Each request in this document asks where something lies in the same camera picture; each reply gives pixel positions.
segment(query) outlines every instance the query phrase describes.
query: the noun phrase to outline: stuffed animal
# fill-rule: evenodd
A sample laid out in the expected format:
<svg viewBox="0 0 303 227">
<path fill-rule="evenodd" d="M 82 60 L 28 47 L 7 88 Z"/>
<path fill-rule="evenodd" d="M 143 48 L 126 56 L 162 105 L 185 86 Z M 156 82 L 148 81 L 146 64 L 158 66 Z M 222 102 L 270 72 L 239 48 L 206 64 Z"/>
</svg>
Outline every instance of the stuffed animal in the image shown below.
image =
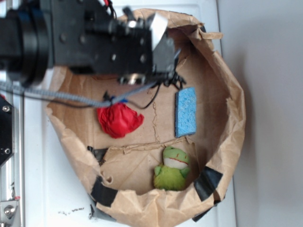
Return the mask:
<svg viewBox="0 0 303 227">
<path fill-rule="evenodd" d="M 163 151 L 163 163 L 155 167 L 153 184 L 155 188 L 180 191 L 185 187 L 188 168 L 188 155 L 177 148 L 167 147 Z"/>
</svg>

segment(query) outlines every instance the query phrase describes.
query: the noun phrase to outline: red crumpled fabric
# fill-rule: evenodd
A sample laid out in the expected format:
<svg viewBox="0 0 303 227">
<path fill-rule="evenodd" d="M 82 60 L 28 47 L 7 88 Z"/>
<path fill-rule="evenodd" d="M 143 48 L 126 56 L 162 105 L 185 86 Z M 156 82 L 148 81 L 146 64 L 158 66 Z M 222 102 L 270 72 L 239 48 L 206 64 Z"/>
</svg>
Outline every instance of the red crumpled fabric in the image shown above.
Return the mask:
<svg viewBox="0 0 303 227">
<path fill-rule="evenodd" d="M 142 114 L 138 115 L 136 111 L 127 107 L 124 103 L 98 108 L 97 114 L 103 131 L 115 139 L 133 132 L 144 120 Z"/>
</svg>

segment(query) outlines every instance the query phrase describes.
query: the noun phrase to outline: paper bag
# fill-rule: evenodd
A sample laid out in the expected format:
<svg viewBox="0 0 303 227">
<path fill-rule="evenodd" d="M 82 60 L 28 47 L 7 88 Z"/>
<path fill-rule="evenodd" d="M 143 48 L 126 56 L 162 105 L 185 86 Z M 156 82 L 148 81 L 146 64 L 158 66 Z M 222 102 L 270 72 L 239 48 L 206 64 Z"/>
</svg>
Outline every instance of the paper bag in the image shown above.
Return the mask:
<svg viewBox="0 0 303 227">
<path fill-rule="evenodd" d="M 56 129 L 71 166 L 96 207 L 117 222 L 134 227 L 172 227 L 190 218 L 198 220 L 222 201 L 236 168 L 244 140 L 245 104 L 239 83 L 211 39 L 220 33 L 205 33 L 203 24 L 192 16 L 174 12 L 158 13 L 169 20 L 169 36 L 182 48 L 177 72 L 186 87 L 195 87 L 197 132 L 175 139 L 175 93 L 162 87 L 153 104 L 139 110 L 143 125 L 124 138 L 105 134 L 93 108 L 74 109 L 50 103 L 47 114 Z M 152 9 L 135 11 L 146 19 Z M 52 89 L 102 100 L 105 91 L 119 95 L 134 87 L 118 85 L 108 77 L 72 75 L 66 68 L 54 70 Z M 154 89 L 129 97 L 141 106 Z M 166 146 L 183 148 L 191 157 L 191 175 L 180 192 L 154 189 L 152 170 L 162 162 Z M 87 146 L 109 148 L 99 165 Z"/>
</svg>

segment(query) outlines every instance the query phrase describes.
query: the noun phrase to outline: black metal bracket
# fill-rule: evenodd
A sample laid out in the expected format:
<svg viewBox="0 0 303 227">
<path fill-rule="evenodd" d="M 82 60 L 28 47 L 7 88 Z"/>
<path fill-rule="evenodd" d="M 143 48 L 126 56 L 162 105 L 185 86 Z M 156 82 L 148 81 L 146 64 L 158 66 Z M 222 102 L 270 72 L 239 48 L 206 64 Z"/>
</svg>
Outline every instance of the black metal bracket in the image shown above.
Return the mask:
<svg viewBox="0 0 303 227">
<path fill-rule="evenodd" d="M 0 96 L 0 167 L 13 155 L 13 106 Z"/>
</svg>

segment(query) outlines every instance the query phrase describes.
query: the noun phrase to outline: sponge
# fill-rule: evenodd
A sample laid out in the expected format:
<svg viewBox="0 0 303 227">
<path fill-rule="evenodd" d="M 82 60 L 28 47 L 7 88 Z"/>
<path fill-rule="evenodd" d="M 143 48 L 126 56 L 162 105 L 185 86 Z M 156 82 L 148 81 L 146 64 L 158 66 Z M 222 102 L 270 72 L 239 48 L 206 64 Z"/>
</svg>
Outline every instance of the sponge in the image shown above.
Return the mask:
<svg viewBox="0 0 303 227">
<path fill-rule="evenodd" d="M 176 137 L 194 134 L 196 128 L 196 93 L 189 87 L 176 93 Z"/>
</svg>

